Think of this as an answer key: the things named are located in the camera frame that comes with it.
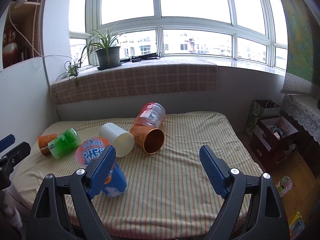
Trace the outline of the person's hand on gripper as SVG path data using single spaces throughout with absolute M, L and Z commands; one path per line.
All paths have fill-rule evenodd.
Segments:
M 4 216 L 6 220 L 14 228 L 21 229 L 23 227 L 23 223 L 20 217 L 20 213 L 15 207 L 14 199 L 5 190 L 1 190 L 0 195 L 1 195 L 1 200 L 0 200 L 1 211 L 4 212 Z

